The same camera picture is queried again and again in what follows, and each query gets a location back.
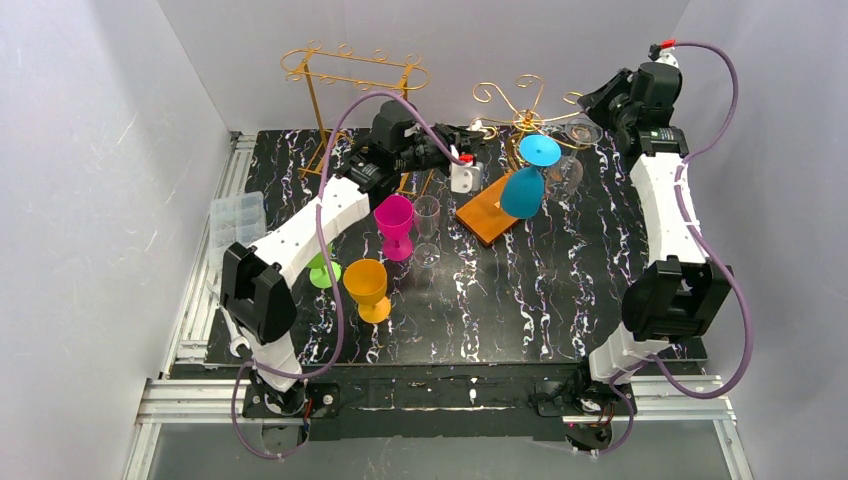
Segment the gray floor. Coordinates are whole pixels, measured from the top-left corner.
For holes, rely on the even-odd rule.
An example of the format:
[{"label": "gray floor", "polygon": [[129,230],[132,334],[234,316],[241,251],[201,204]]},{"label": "gray floor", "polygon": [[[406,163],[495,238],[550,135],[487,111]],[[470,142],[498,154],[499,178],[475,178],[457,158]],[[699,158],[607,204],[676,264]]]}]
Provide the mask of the gray floor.
[{"label": "gray floor", "polygon": [[[624,424],[616,425],[618,432]],[[260,445],[259,426],[245,426]],[[293,442],[286,432],[268,443]],[[313,442],[284,462],[253,457],[227,424],[162,426],[151,479],[726,479],[711,421],[638,422],[597,461],[522,438],[376,438]]]}]

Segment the pink goblet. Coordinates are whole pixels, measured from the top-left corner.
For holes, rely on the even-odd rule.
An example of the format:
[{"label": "pink goblet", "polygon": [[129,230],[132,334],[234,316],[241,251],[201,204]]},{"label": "pink goblet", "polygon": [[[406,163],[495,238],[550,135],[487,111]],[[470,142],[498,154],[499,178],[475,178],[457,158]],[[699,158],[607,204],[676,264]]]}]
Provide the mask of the pink goblet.
[{"label": "pink goblet", "polygon": [[389,260],[402,262],[412,255],[409,231],[412,230],[413,213],[412,202],[400,195],[389,196],[374,210],[377,229],[386,237],[383,253]]}]

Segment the gold metal stand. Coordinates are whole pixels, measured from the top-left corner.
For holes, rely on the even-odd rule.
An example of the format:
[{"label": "gold metal stand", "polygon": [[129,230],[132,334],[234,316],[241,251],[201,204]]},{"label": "gold metal stand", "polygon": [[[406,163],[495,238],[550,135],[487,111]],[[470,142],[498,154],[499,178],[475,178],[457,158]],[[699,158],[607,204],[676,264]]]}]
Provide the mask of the gold metal stand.
[{"label": "gold metal stand", "polygon": [[[471,90],[471,94],[474,96],[475,100],[477,100],[480,103],[489,103],[489,102],[492,101],[492,92],[489,90],[489,88],[490,87],[494,88],[500,94],[501,98],[504,99],[504,102],[506,102],[506,104],[510,108],[510,110],[513,111],[514,115],[512,116],[511,120],[500,120],[500,119],[497,119],[497,118],[477,117],[477,118],[475,118],[474,120],[471,121],[471,123],[474,123],[474,122],[479,120],[481,122],[491,122],[491,123],[496,123],[496,124],[501,124],[501,125],[512,125],[513,127],[515,127],[516,130],[518,130],[517,132],[515,132],[514,134],[510,135],[507,138],[507,143],[506,143],[506,147],[505,147],[506,148],[507,162],[509,163],[509,170],[510,171],[516,171],[519,168],[521,168],[521,163],[523,162],[523,160],[521,159],[521,156],[517,154],[517,150],[518,150],[518,144],[524,138],[524,135],[526,135],[527,133],[530,133],[530,132],[537,132],[537,133],[540,133],[542,135],[547,135],[545,132],[542,131],[542,127],[546,123],[555,122],[555,121],[558,121],[558,120],[565,120],[566,118],[574,117],[574,116],[577,116],[577,115],[580,114],[580,112],[573,112],[573,113],[568,113],[568,114],[565,114],[565,115],[560,115],[559,117],[542,118],[538,113],[536,113],[536,107],[539,106],[539,100],[542,98],[542,92],[545,90],[545,81],[542,80],[542,78],[539,77],[538,75],[529,75],[529,74],[528,75],[522,75],[522,76],[518,77],[518,79],[515,80],[515,85],[518,88],[528,88],[528,87],[530,87],[534,84],[539,85],[539,93],[536,94],[536,100],[533,102],[532,107],[521,109],[521,110],[515,108],[515,106],[512,104],[512,102],[509,101],[509,98],[507,98],[507,96],[503,92],[503,90],[501,90],[500,87],[498,87],[496,84],[494,84],[492,82],[480,82],[480,83],[478,83],[477,85],[474,86],[473,90]],[[569,97],[580,97],[580,96],[582,96],[581,93],[568,92],[568,93],[566,93],[565,95],[562,96],[562,99],[563,99],[563,101],[565,101],[565,103],[568,103],[569,105],[576,105],[577,102],[570,99]],[[497,127],[486,126],[484,128],[489,132],[485,137],[486,139],[491,139],[491,138],[494,138],[494,137],[497,136],[497,134],[498,134]],[[590,147],[590,145],[574,145],[574,144],[571,144],[571,143],[568,143],[568,142],[563,142],[563,141],[558,140],[556,138],[553,138],[553,140],[556,141],[558,144],[560,144],[564,147],[571,148],[573,150],[584,150],[584,149]]]},{"label": "gold metal stand", "polygon": [[[297,54],[302,54],[302,58],[298,62],[297,66],[294,68],[289,68],[286,66],[286,59],[290,56],[296,56]],[[371,80],[362,80],[358,78],[347,78],[340,77],[338,75],[331,75],[326,73],[316,73],[312,72],[309,69],[309,60],[315,56],[324,56],[324,57],[332,57],[332,58],[340,58],[345,60],[355,60],[358,62],[365,63],[377,63],[381,65],[390,65],[393,67],[398,67],[399,69],[403,69],[399,73],[401,74],[400,80],[397,83],[389,84],[382,83]],[[321,167],[323,166],[323,155],[325,153],[325,149],[327,148],[327,134],[328,132],[332,132],[331,130],[327,130],[324,128],[324,122],[321,121],[321,111],[318,108],[318,100],[315,96],[315,87],[312,83],[312,77],[317,77],[320,83],[324,85],[332,85],[337,81],[353,83],[353,86],[363,92],[370,90],[372,87],[382,87],[387,88],[392,91],[398,92],[403,96],[404,100],[409,100],[409,91],[410,90],[418,90],[423,88],[430,82],[430,72],[423,69],[419,66],[421,63],[421,57],[415,54],[407,55],[404,63],[390,62],[389,54],[383,50],[377,49],[371,54],[371,58],[365,57],[357,57],[353,55],[353,48],[347,44],[341,45],[336,53],[326,52],[321,50],[321,42],[317,42],[315,40],[311,40],[307,48],[300,48],[297,50],[292,50],[287,54],[283,55],[283,58],[280,59],[280,66],[283,67],[283,70],[288,72],[286,74],[286,80],[296,82],[304,77],[306,77],[306,84],[309,87],[309,97],[312,99],[312,108],[315,110],[315,120],[318,122],[318,131],[321,134],[321,144],[318,145],[318,148],[315,150],[315,153],[312,155],[312,158],[309,159],[309,162],[306,166],[299,168],[300,177],[303,178],[307,173],[320,174]],[[424,83],[420,85],[410,86],[409,85],[409,77],[413,70],[417,70],[419,72],[423,72],[426,75]],[[339,132],[339,136],[346,135],[343,132]],[[318,158],[318,164],[313,166],[315,163],[315,159]],[[400,187],[398,188],[398,193],[413,195],[414,192],[404,190],[406,186],[407,177],[409,174],[404,174],[401,177]],[[427,182],[424,184],[424,188],[421,191],[424,191],[427,188],[427,185],[430,183],[430,178],[432,177],[432,172],[430,176],[427,177]]]}]

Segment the wooden base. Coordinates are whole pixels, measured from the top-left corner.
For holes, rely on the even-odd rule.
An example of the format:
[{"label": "wooden base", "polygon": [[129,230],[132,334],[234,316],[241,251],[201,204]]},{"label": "wooden base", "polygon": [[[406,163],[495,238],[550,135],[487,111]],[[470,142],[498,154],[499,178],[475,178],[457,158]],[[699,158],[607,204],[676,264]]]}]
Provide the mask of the wooden base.
[{"label": "wooden base", "polygon": [[456,220],[487,247],[518,223],[517,218],[500,208],[501,193],[508,178],[509,175],[504,175],[456,211]]}]

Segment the marble surface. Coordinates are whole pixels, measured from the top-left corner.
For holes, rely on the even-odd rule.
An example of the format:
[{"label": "marble surface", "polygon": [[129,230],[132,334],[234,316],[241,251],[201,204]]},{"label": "marble surface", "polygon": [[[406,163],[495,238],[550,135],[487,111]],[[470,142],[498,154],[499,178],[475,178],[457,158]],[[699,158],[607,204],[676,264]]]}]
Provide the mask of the marble surface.
[{"label": "marble surface", "polygon": [[[354,141],[363,132],[347,130]],[[483,154],[484,185],[503,174],[506,134],[490,141]],[[265,195],[269,230],[317,194],[318,176],[299,178],[297,169],[318,141],[316,130],[259,133],[245,191]],[[349,146],[336,146],[332,166]],[[609,139],[579,158],[585,173],[577,194],[567,202],[546,201],[538,215],[519,222],[491,248],[454,219],[471,196],[452,194],[436,173],[425,193],[442,203],[436,237],[442,259],[431,274],[411,261],[382,256],[373,215],[345,231],[333,242],[336,260],[343,267],[360,258],[381,260],[393,310],[385,322],[366,324],[342,288],[347,323],[339,361],[562,362],[603,343],[618,325],[627,286],[646,267],[648,245],[636,191]],[[407,189],[421,188],[425,179],[415,174]],[[411,237],[416,240],[414,230]],[[292,337],[302,363],[323,363],[336,339],[336,304],[329,289],[316,289],[307,277],[302,274],[292,288],[299,309]],[[663,356],[705,359],[706,352],[695,340]]]}]

